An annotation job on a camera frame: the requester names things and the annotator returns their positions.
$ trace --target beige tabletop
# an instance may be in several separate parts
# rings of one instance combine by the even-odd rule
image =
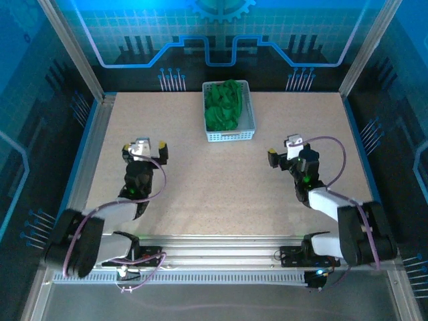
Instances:
[[[346,112],[335,93],[252,93],[257,130],[252,140],[208,143],[202,93],[118,93],[88,197],[96,207],[118,196],[126,164],[121,149],[149,136],[169,147],[168,185],[144,215],[117,230],[136,235],[304,235],[337,231],[336,222],[299,203],[292,177],[272,169],[267,151],[285,152],[287,135],[330,135],[346,147],[348,162],[332,189],[371,200]],[[312,143],[320,153],[320,178],[340,170],[342,153],[334,142]],[[153,192],[162,176],[155,171]]]

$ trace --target white plastic basket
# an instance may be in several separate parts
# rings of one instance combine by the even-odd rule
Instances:
[[[204,82],[202,84],[204,125],[209,142],[230,142],[232,140],[249,140],[253,138],[255,119],[249,85],[246,80],[236,80],[236,82],[241,86],[242,113],[238,120],[238,127],[235,130],[222,132],[210,132],[207,130],[205,122],[205,99],[213,84],[222,84],[223,82]]]

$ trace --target robotic arm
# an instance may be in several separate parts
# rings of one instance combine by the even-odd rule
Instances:
[[[289,171],[294,178],[297,199],[305,206],[321,211],[335,220],[339,232],[305,235],[302,248],[298,251],[300,259],[285,259],[283,265],[284,262],[286,266],[312,265],[317,257],[326,256],[342,258],[350,266],[374,262],[372,246],[358,210],[358,203],[326,187],[319,179],[319,153],[312,150],[309,144],[302,143],[300,135],[293,135],[284,142],[287,153],[278,154],[271,148],[267,152],[270,166]],[[382,206],[375,201],[358,205],[366,215],[379,259],[383,261],[396,258],[397,244]]]
[[[158,167],[148,158],[160,166],[167,164],[169,157],[167,144],[160,142],[158,150],[159,157],[150,156],[149,138],[138,138],[123,147],[122,157],[128,165],[124,176],[125,185],[116,199],[118,203],[101,206],[99,211],[87,220],[68,262],[69,276],[84,278],[95,265],[120,265],[110,262],[112,259],[126,258],[133,261],[161,252],[160,247],[143,249],[137,236],[115,230],[117,225],[138,219],[146,211],[149,201],[142,203],[132,201],[147,199],[152,193],[153,169]],[[46,243],[42,263],[56,270],[62,269],[76,229],[91,212],[92,209],[84,209],[82,212],[66,209],[62,213]],[[157,263],[158,259],[154,259],[153,262],[149,261],[142,265],[153,266]]]

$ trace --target green cloth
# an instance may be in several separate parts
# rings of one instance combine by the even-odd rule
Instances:
[[[242,112],[241,86],[235,80],[213,84],[205,99],[207,130],[235,130]]]

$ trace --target glass panel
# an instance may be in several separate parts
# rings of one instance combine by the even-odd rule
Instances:
[[[383,0],[61,0],[106,91],[337,91]]]
[[[93,97],[37,1],[0,4],[0,310],[19,320]]]
[[[348,100],[404,258],[428,260],[428,14],[404,0]],[[418,263],[418,259],[409,263]],[[408,270],[418,270],[413,265]],[[415,271],[427,288],[428,275]],[[415,292],[417,297],[426,291]],[[428,311],[428,300],[424,301]]]

